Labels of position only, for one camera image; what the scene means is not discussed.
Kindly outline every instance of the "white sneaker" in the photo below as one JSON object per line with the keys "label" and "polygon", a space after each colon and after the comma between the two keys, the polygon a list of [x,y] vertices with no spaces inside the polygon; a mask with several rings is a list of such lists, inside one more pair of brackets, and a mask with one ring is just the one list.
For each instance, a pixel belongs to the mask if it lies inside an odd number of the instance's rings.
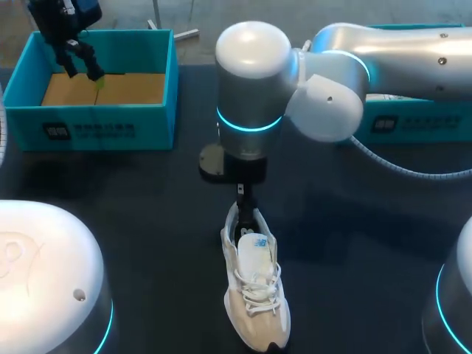
{"label": "white sneaker", "polygon": [[224,296],[226,312],[237,334],[251,349],[282,349],[288,342],[291,323],[277,263],[277,241],[255,209],[260,233],[243,230],[236,247],[237,216],[234,203],[221,230],[229,284]]}

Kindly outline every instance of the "blue storage box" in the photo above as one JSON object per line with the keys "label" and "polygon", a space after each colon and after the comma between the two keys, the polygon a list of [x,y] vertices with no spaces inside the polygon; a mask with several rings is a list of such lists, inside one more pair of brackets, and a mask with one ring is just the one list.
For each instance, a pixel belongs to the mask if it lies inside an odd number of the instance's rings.
{"label": "blue storage box", "polygon": [[[171,30],[97,30],[81,34],[106,74],[165,74],[162,104],[41,106],[56,64],[39,32],[4,93],[10,132],[24,151],[169,150],[173,146],[178,64]],[[79,72],[83,62],[74,58]]]}
{"label": "blue storage box", "polygon": [[[417,30],[463,25],[387,24],[371,27],[384,30]],[[367,100],[361,126],[355,137],[367,144],[470,142],[472,103],[436,103],[415,99]]]}

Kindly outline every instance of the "glowing blue light ring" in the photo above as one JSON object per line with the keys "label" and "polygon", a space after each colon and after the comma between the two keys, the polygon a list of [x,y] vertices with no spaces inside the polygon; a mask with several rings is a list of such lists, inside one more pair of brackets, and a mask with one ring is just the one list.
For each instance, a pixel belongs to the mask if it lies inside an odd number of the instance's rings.
{"label": "glowing blue light ring", "polygon": [[359,64],[362,65],[362,67],[365,69],[366,73],[367,73],[367,77],[369,78],[369,82],[370,82],[370,72],[369,72],[369,69],[367,68],[367,65],[365,64],[365,62],[362,61],[362,59],[360,59],[360,57],[354,55],[353,53],[349,53],[349,52],[346,52],[344,50],[339,50],[339,49],[333,49],[333,50],[325,50],[324,52],[322,52],[322,54],[341,54],[341,55],[345,55],[349,58],[352,58],[354,59],[355,61],[357,61]]}
{"label": "glowing blue light ring", "polygon": [[451,335],[452,339],[456,341],[457,345],[459,345],[462,350],[464,350],[467,354],[472,354],[464,344],[456,337],[452,329],[449,327],[449,324],[445,320],[445,317],[443,315],[443,311],[441,310],[441,305],[440,305],[440,277],[441,277],[441,272],[443,271],[444,265],[441,267],[440,273],[437,276],[437,281],[436,281],[436,303],[437,303],[437,309],[440,312],[440,316],[442,319],[442,323],[444,323],[446,330],[448,330],[449,334]]}
{"label": "glowing blue light ring", "polygon": [[111,324],[113,323],[113,301],[111,302],[111,314],[110,314],[110,322],[108,323],[108,328],[106,329],[105,335],[103,336],[102,342],[98,346],[97,350],[94,351],[94,354],[98,354],[103,346],[105,345],[106,339],[108,338],[108,334],[110,334]]}
{"label": "glowing blue light ring", "polygon": [[240,127],[239,125],[234,125],[233,123],[228,122],[226,119],[224,119],[223,116],[221,115],[220,110],[218,109],[218,107],[216,108],[216,112],[218,113],[218,116],[220,117],[220,119],[223,121],[224,124],[228,125],[229,127],[233,128],[233,129],[236,129],[237,131],[245,131],[246,133],[256,133],[258,131],[266,131],[266,130],[274,127],[278,122],[280,122],[280,120],[283,117],[283,116],[280,116],[274,122],[272,122],[269,125],[266,125],[265,127],[244,128],[244,127]]}

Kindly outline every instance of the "white shoelace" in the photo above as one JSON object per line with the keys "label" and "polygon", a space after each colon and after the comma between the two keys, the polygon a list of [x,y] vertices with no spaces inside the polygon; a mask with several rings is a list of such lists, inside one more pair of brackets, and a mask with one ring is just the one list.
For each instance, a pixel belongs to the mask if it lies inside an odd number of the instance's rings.
{"label": "white shoelace", "polygon": [[280,306],[280,300],[277,295],[277,282],[282,272],[279,263],[276,263],[277,273],[272,276],[269,284],[260,284],[256,279],[260,276],[258,273],[252,275],[251,280],[246,280],[240,276],[237,269],[235,269],[235,276],[242,283],[243,299],[246,303],[246,311],[253,315],[254,313],[272,311],[275,315],[275,310]]}

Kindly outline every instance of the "black table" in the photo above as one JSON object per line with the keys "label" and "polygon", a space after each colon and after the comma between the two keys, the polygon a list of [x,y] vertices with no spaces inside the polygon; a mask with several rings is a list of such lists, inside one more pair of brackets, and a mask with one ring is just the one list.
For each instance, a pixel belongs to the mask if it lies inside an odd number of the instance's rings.
{"label": "black table", "polygon": [[[203,182],[197,168],[201,148],[216,140],[215,68],[180,70],[175,150],[13,151],[19,168],[6,167],[2,196],[62,207],[94,233],[121,353],[244,353],[223,306],[219,240],[235,189]],[[424,353],[421,310],[472,216],[472,180],[400,176],[354,147],[310,142],[284,124],[255,193],[279,241],[289,352]],[[376,151],[422,172],[472,167],[468,145]]]}

